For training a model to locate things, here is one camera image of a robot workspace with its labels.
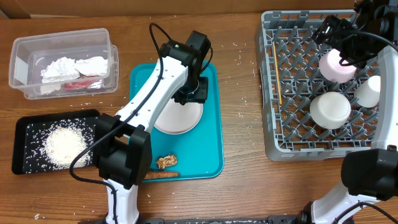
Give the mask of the wooden chopstick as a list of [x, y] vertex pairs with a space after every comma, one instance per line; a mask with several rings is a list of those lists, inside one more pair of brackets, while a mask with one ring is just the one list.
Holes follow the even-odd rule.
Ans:
[[272, 42], [272, 49], [274, 56], [275, 79], [276, 79], [277, 94], [279, 99], [279, 106], [282, 106], [282, 95], [281, 95], [280, 80], [279, 80], [279, 67], [277, 62], [277, 52], [276, 52], [275, 42]]

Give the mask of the orange carrot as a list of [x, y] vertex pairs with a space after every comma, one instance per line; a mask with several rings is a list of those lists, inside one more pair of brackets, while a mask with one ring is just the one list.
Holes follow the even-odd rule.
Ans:
[[149, 171], [144, 177], [145, 180], [152, 179], [166, 179], [172, 177], [179, 177], [179, 172], [167, 172], [167, 171]]

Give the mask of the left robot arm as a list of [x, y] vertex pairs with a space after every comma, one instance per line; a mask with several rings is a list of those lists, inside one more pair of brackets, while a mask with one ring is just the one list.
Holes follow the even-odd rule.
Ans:
[[193, 31], [185, 43], [170, 39], [157, 47], [159, 59], [134, 98], [115, 116], [102, 114], [95, 127], [92, 163], [108, 191], [105, 223], [135, 223], [137, 186], [152, 162], [150, 134], [170, 100], [185, 105], [203, 104], [208, 78], [201, 73], [211, 51], [205, 34]]

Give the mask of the large pink plate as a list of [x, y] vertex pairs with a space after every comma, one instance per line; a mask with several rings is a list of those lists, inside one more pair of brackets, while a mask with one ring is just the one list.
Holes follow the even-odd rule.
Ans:
[[165, 134], [183, 134], [193, 129], [203, 114], [203, 104], [181, 105], [170, 99], [157, 118], [154, 127]]

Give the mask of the white paper cup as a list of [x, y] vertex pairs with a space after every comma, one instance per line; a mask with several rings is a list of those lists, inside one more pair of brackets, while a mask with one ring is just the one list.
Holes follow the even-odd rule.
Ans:
[[357, 103], [360, 106], [372, 108], [379, 103], [380, 90], [380, 76], [371, 76], [355, 90], [354, 97], [358, 99]]

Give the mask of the red snack wrapper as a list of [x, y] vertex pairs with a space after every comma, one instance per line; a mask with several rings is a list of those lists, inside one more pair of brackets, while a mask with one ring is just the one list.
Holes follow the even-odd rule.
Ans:
[[83, 89], [97, 89], [103, 86], [103, 80], [89, 80], [83, 82], [66, 83], [63, 86], [64, 90], [83, 90]]

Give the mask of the pale green bowl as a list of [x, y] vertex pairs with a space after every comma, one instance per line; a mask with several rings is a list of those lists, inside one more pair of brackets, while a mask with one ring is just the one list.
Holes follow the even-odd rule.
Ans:
[[350, 114], [350, 102], [338, 92], [324, 93], [313, 99], [310, 104], [310, 116], [317, 125], [325, 129], [342, 127]]

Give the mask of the white napkin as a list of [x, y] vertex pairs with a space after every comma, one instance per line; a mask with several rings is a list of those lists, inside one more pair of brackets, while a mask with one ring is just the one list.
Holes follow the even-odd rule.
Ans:
[[75, 80], [80, 77], [80, 73], [75, 69], [74, 59], [62, 57], [42, 70], [40, 76], [42, 77], [42, 83], [53, 83]]
[[101, 56], [77, 60], [74, 69], [87, 77], [103, 76], [108, 72], [108, 60]]

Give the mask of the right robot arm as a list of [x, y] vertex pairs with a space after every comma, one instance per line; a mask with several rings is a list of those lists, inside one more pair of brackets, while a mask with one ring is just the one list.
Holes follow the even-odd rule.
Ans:
[[397, 1], [356, 1], [353, 22], [327, 16], [312, 34], [316, 44], [340, 51], [340, 65], [364, 68], [377, 59], [381, 77], [378, 121], [371, 147], [345, 155], [341, 182], [306, 204], [290, 223], [352, 223], [353, 215], [397, 196]]

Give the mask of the gold foil wrapper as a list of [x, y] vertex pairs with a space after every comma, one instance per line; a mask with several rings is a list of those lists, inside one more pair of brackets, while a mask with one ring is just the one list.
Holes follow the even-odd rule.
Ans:
[[165, 169], [171, 166], [175, 166], [178, 163], [178, 159], [174, 154], [169, 154], [165, 157], [160, 157], [156, 160], [155, 164], [159, 169]]

